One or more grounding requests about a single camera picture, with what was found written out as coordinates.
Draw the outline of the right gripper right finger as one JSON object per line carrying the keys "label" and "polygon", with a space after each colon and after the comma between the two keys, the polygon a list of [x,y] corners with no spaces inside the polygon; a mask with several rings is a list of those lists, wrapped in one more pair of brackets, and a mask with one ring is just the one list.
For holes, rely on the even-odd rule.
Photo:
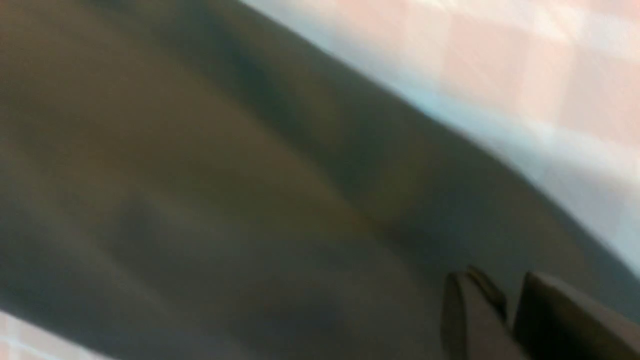
{"label": "right gripper right finger", "polygon": [[637,360],[640,328],[553,276],[525,275],[512,334],[533,360]]}

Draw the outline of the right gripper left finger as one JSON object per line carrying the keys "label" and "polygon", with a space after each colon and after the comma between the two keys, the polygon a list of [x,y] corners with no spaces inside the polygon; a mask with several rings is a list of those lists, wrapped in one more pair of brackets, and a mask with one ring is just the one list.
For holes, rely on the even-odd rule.
{"label": "right gripper left finger", "polygon": [[524,360],[507,323],[505,293],[469,266],[445,278],[439,338],[446,360]]}

